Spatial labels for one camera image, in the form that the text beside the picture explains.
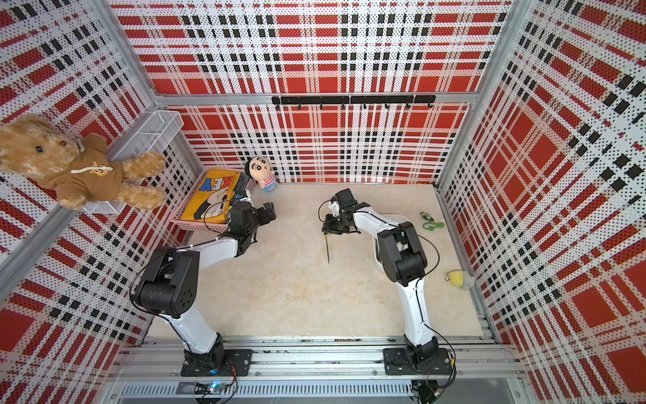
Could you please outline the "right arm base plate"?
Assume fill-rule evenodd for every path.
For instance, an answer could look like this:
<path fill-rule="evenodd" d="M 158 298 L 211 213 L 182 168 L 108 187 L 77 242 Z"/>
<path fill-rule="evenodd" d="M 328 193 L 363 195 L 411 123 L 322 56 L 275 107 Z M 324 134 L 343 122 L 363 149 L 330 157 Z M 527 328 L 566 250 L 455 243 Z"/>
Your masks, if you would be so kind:
<path fill-rule="evenodd" d="M 382 353 L 386 375 L 449 376 L 453 372 L 453 362 L 445 348 L 421 359 L 408 348 L 385 348 Z"/>

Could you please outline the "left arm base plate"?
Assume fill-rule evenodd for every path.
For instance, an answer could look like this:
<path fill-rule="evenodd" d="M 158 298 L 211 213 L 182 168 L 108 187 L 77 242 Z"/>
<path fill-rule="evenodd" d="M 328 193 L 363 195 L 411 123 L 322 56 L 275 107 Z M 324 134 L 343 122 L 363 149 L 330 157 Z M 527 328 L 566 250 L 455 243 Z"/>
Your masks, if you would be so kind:
<path fill-rule="evenodd" d="M 215 375 L 247 376 L 252 362 L 251 349 L 224 349 L 212 353 L 184 351 L 182 377 Z"/>

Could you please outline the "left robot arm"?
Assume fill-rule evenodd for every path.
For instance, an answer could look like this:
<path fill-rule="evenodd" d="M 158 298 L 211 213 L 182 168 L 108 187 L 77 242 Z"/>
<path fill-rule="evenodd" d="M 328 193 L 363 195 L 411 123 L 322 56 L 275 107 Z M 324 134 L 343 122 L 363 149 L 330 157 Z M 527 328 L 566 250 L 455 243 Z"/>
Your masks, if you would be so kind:
<path fill-rule="evenodd" d="M 220 339 L 194 306 L 200 271 L 242 256 L 257 242 L 257 230 L 276 219 L 274 203 L 256 208 L 252 203 L 236 203 L 230 223 L 217 239 L 186 247 L 160 247 L 136 285 L 131 301 L 144 313 L 159 316 L 169 323 L 182 340 L 185 351 L 206 355 Z"/>

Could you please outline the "white plastic storage box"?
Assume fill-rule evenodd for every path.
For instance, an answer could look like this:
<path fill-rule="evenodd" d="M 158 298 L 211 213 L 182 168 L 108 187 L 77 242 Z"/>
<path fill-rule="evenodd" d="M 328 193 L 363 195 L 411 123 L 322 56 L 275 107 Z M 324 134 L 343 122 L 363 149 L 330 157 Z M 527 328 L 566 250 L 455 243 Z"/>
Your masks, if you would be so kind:
<path fill-rule="evenodd" d="M 404 215 L 383 213 L 381 214 L 381 216 L 389 222 L 395 222 L 395 223 L 408 222 L 408 218 Z M 375 257 L 378 257 L 380 252 L 380 247 L 379 247 L 379 242 L 376 238 L 373 239 L 373 251 L 374 251 Z"/>

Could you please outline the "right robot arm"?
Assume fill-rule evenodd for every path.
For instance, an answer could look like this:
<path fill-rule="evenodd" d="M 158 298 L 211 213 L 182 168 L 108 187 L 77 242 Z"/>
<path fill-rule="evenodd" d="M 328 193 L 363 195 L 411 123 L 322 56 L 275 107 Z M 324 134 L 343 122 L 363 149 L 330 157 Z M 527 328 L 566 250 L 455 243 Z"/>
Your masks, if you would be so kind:
<path fill-rule="evenodd" d="M 327 202 L 330 212 L 322 220 L 326 235 L 367 233 L 373 238 L 375 259 L 387 278 L 397 286 L 405 318 L 408 349 L 434 352 L 438 341 L 427 318 L 424 279 L 427 256 L 412 223 L 397 222 L 357 202 L 349 189 L 337 192 Z"/>

